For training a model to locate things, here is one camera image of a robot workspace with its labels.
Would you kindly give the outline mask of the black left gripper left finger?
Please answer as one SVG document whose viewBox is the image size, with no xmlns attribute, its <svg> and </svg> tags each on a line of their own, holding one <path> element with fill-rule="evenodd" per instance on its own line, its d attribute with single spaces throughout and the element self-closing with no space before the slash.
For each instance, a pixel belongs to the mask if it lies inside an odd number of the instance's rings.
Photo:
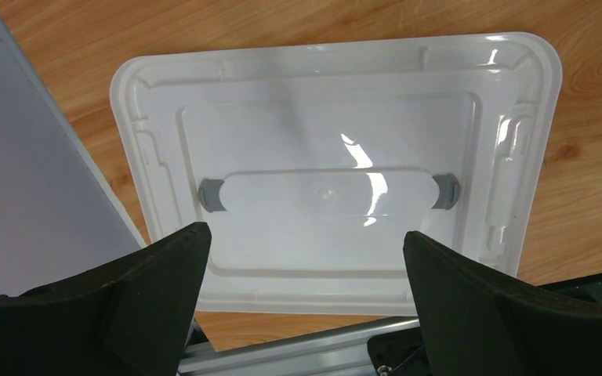
<svg viewBox="0 0 602 376">
<path fill-rule="evenodd" d="M 195 222 L 130 255 L 0 295 L 0 375 L 174 375 L 212 234 Z"/>
</svg>

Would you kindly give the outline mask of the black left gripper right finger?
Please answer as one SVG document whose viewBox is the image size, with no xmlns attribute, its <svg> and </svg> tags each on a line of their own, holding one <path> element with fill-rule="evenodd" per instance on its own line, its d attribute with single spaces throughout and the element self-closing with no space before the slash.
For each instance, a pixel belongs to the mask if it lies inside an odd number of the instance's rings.
<svg viewBox="0 0 602 376">
<path fill-rule="evenodd" d="M 534 286 L 418 231 L 404 262 L 435 375 L 602 375 L 602 273 Z"/>
</svg>

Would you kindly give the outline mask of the white bin lid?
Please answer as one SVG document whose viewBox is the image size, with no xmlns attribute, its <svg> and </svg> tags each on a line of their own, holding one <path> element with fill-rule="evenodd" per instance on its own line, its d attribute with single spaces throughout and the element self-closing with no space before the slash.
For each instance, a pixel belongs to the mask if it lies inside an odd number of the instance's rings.
<svg viewBox="0 0 602 376">
<path fill-rule="evenodd" d="M 109 93 L 150 239 L 209 225 L 199 310 L 411 316 L 410 231 L 517 274 L 562 75 L 506 32 L 140 56 Z"/>
</svg>

